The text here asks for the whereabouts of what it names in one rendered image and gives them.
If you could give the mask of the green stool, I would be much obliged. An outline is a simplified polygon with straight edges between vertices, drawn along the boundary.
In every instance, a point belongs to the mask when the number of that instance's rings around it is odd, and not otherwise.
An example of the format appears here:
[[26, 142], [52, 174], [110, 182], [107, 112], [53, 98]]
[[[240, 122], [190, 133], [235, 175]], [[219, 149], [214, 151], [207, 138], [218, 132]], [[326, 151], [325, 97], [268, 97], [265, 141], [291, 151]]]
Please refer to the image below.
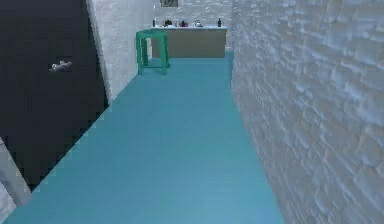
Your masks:
[[[158, 54], [160, 65], [150, 65], [149, 57]], [[137, 73], [141, 74], [144, 68], [160, 68], [163, 75], [170, 68], [168, 55], [168, 42], [165, 30], [148, 29], [136, 33]]]

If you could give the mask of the black room door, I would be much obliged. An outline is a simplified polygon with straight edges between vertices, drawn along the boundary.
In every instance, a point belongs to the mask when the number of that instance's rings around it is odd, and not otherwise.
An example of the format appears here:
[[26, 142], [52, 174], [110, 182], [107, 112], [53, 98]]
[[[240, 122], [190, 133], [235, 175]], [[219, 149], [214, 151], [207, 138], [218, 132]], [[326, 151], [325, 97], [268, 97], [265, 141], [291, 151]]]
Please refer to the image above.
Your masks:
[[0, 138], [30, 189], [107, 107], [87, 0], [0, 0]]

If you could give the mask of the tan counter with white top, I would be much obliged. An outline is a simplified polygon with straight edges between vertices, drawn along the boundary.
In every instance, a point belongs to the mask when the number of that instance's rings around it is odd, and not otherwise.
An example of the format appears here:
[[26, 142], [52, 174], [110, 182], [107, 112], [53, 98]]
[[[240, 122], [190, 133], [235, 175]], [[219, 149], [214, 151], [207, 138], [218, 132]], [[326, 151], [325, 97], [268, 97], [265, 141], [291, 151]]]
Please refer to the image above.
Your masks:
[[170, 58], [223, 58], [226, 49], [227, 28], [155, 27], [167, 37]]

